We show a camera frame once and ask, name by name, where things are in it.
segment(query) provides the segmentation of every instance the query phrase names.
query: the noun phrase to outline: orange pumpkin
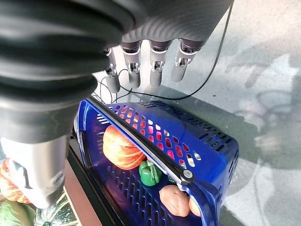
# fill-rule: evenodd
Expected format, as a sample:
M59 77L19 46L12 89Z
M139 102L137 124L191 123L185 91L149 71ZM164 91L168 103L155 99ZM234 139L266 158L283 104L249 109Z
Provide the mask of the orange pumpkin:
M11 181L8 169L9 159L0 165L0 190L1 194L10 201L29 204L29 200L20 189Z
M145 155L112 125L103 135L103 154L123 170L134 169L145 159Z

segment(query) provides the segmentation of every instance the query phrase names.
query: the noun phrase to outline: pumpkin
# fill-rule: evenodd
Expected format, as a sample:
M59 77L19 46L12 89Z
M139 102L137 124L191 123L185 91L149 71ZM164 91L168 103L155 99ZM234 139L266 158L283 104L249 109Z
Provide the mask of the pumpkin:
M103 135L103 154L115 166L131 170L140 165L145 155L113 125Z
M63 192L56 204L47 209L37 209L34 226L77 226L77 220L70 202Z
M171 214L185 217L190 213L189 197L178 186L167 185L160 191L160 200Z
M33 226L34 209L25 204L5 200L0 206L1 226Z
M29 204L30 201L23 192L12 182L9 174L9 159L5 159L0 165L0 190L1 194L10 201Z

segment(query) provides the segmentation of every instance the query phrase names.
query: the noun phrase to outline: toy vegetable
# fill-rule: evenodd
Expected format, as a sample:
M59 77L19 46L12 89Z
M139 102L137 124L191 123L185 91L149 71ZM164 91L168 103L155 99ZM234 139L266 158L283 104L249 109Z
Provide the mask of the toy vegetable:
M147 186L154 186L159 183L162 176L161 170L153 162L148 160L141 162L139 174L142 183Z
M6 200L0 206L1 226L33 226L35 211L28 205Z
M191 198L189 199L189 208L194 215L196 215L198 217L201 216L201 212L199 211L198 206Z
M145 159L145 155L112 125L103 135L103 154L123 170L134 169Z
M0 190L1 194L10 201L29 204L29 200L20 189L12 182L9 170L9 159L5 159L0 165Z
M175 185L167 185L159 191L160 200L171 214L185 217L190 213L189 197Z

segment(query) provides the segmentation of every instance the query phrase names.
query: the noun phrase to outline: basket ventilation hole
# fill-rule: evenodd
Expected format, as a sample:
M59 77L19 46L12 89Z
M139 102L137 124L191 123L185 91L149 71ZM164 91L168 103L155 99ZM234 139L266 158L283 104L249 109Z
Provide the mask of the basket ventilation hole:
M189 151L189 147L184 143L183 143L183 148L184 148L185 151L187 151L187 152Z
M147 193L147 196L146 196L146 201L147 202L151 202L151 195L149 193Z
M229 139L226 141L226 144L230 143L231 140L232 140L232 139L229 138Z
M152 126L149 126L149 133L152 134L154 132L154 128Z
M172 151L168 150L167 154L169 157L171 157L174 160L174 153Z
M208 140L206 140L204 143L205 144L208 144L210 141L212 141L213 140L213 137L210 137Z
M171 225L171 223L172 223L172 218L171 218L170 215L167 216L167 220L168 220L168 223Z
M161 150L164 150L164 148L163 148L163 144L162 144L162 143L160 143L160 142L158 142L158 147L159 147Z
M217 151L217 152L221 151L223 147L224 147L224 145L219 146L219 147L216 149L216 151Z
M131 184L129 191L130 191L130 194L133 194L133 192L134 192L134 184Z
M199 139L201 140L201 139L204 139L205 137L207 137L209 134L208 133L206 133L206 134L204 134L204 135L202 135L201 137L199 137Z
M139 211L139 204L138 203L135 204L135 210L136 210L136 212Z
M144 212L144 211L141 212L141 218L142 218L142 219L145 218L145 212Z
M122 182L124 181L125 174L126 174L125 172L122 172L122 174L120 175L120 181Z
M164 217L165 216L165 210L161 207L161 216Z
M166 130L164 130L164 136L169 137L169 132L167 132Z
M151 204L147 205L147 216L150 217L151 216Z
M136 196L135 196L136 202L139 202L139 195L140 195L140 191L137 190L137 191L136 191Z
M201 161L201 156L199 156L198 153L194 152L194 157L196 158L196 160Z
M155 212L154 218L155 218L155 225L157 225L158 222L159 222L159 214L158 214L158 212Z
M231 171L231 169L232 169L232 166L233 166L233 160L232 160L231 165L230 165L230 167L229 167L228 173L230 173L230 171Z
M141 199L141 208L145 208L145 197Z
M218 144L218 141L214 142L214 143L211 144L210 146L211 146L211 147L214 147L214 146L216 146L217 144Z
M191 166L191 167L195 167L196 165L194 164L194 161L193 161L193 158L190 154L186 154L186 157L187 157L187 160L188 160L188 164Z
M119 176L120 173L121 173L121 169L120 169L120 168L117 168L117 170L116 170L116 175Z
M177 153L177 155L179 157L183 157L183 153L182 153L182 150L181 150L180 146L178 146L178 145L175 146L175 152Z
M169 138L166 138L166 139L165 139L165 143L166 143L166 146L167 146L168 148L171 148L171 141L170 141Z
M154 137L153 137L152 135L149 135L149 140L150 140L151 142L154 142Z
M140 126L141 126L142 128L145 128L145 121L141 121Z
M186 169L186 164L185 164L184 160L180 159L180 160L179 160L179 164L180 164L180 166L182 166L184 169Z
M130 179L129 178L126 178L124 184L126 185L126 187L128 187L128 184L130 183Z
M179 143L179 140L178 140L176 137L173 137L173 140L174 140L174 142L175 142L176 144Z
M238 156L238 149L236 150L234 158L237 158L237 156Z
M162 134L161 132L157 131L157 140L162 140Z

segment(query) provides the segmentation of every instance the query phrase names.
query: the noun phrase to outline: potato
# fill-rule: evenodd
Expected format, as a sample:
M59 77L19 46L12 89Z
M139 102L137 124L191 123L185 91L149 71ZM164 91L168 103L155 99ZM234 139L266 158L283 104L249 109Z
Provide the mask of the potato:
M190 213L189 197L175 185L167 185L160 191L163 205L175 216L185 217Z
M198 217L201 216L201 212L199 211L197 204L193 201L192 198L189 199L189 208L194 215Z

